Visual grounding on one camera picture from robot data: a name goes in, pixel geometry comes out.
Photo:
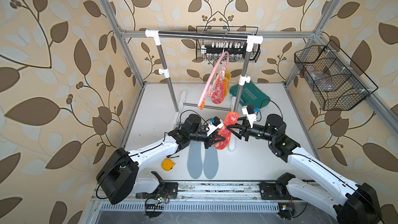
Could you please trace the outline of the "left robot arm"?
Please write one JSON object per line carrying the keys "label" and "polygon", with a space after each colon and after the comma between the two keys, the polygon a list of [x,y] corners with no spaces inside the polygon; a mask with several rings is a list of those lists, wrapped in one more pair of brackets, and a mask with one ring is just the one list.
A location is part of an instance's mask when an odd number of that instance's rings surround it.
{"label": "left robot arm", "polygon": [[116,149],[98,173],[98,188],[105,194],[105,199],[112,205],[123,201],[131,193],[149,194],[154,197],[164,189],[164,180],[157,172],[140,176],[140,172],[151,164],[172,156],[187,148],[191,142],[203,143],[209,147],[225,141],[216,133],[223,127],[218,117],[210,120],[209,125],[202,125],[202,118],[191,114],[182,125],[165,133],[163,139],[136,150]]}

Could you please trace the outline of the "light blue insole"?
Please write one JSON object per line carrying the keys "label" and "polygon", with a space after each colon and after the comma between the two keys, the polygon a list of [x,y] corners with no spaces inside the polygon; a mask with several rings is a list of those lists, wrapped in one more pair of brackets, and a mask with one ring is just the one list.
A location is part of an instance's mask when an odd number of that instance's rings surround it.
{"label": "light blue insole", "polygon": [[189,153],[187,159],[187,169],[189,175],[193,179],[198,179],[203,171],[203,161],[202,161],[202,154],[201,154],[201,143],[191,141],[189,145]]}
{"label": "light blue insole", "polygon": [[203,172],[207,179],[213,179],[219,169],[219,160],[217,150],[212,146],[205,150],[203,162]]}

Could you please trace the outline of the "pink multi-clip hanger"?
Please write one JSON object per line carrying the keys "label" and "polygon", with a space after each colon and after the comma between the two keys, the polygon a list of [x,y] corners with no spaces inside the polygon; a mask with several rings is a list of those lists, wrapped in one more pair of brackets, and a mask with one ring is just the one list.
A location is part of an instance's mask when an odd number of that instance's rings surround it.
{"label": "pink multi-clip hanger", "polygon": [[230,60],[230,54],[227,51],[223,52],[222,55],[217,60],[212,72],[209,75],[209,78],[205,84],[205,87],[200,96],[197,106],[201,104],[202,101],[206,102],[207,97],[211,98],[214,92],[215,84],[217,82],[223,81],[225,72],[227,72],[228,70],[229,60]]}

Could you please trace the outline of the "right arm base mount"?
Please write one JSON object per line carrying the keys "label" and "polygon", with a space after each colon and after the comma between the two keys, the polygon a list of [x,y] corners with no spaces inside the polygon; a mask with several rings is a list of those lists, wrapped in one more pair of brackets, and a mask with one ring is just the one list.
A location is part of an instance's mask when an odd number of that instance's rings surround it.
{"label": "right arm base mount", "polygon": [[292,197],[288,190],[288,182],[296,178],[291,173],[284,173],[275,181],[262,181],[259,183],[259,191],[262,200],[299,200]]}

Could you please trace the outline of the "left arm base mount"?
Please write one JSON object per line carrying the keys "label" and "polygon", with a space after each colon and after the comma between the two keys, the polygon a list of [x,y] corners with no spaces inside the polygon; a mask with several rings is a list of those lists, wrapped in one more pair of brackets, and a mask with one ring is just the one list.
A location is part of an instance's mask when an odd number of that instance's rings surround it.
{"label": "left arm base mount", "polygon": [[145,199],[145,215],[148,218],[155,218],[163,213],[165,205],[177,198],[178,183],[166,182],[155,171],[147,176],[148,178],[138,179],[139,189],[135,196],[137,199]]}

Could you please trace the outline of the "red insole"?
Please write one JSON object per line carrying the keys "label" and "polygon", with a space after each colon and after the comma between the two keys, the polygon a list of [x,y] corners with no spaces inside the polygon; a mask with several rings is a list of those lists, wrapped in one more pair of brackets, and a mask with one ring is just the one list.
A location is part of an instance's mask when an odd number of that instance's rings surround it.
{"label": "red insole", "polygon": [[230,113],[227,114],[227,116],[226,116],[226,118],[224,119],[224,122],[223,122],[223,127],[218,132],[218,135],[224,137],[225,140],[222,141],[222,142],[216,143],[215,144],[215,149],[223,150],[229,145],[232,133],[227,129],[227,126],[228,125],[235,125],[237,120],[238,120],[238,118],[239,118],[239,114],[237,112],[230,112]]}
{"label": "red insole", "polygon": [[225,88],[225,83],[223,81],[217,82],[215,84],[214,92],[213,92],[213,94],[211,96],[211,101],[214,104],[218,105],[218,104],[221,104],[224,101],[224,99],[226,97],[225,93],[224,93],[224,88]]}

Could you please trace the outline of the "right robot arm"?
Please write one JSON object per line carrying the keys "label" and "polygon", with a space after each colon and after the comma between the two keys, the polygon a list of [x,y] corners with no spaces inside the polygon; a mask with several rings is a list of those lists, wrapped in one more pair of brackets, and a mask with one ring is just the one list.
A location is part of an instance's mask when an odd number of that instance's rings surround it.
{"label": "right robot arm", "polygon": [[340,175],[285,134],[286,124],[277,114],[267,116],[265,125],[252,124],[241,117],[242,124],[228,125],[237,138],[250,137],[268,141],[273,154],[304,172],[320,185],[305,183],[285,173],[283,186],[290,196],[299,198],[329,214],[340,224],[378,224],[383,221],[377,193],[367,183],[362,185]]}

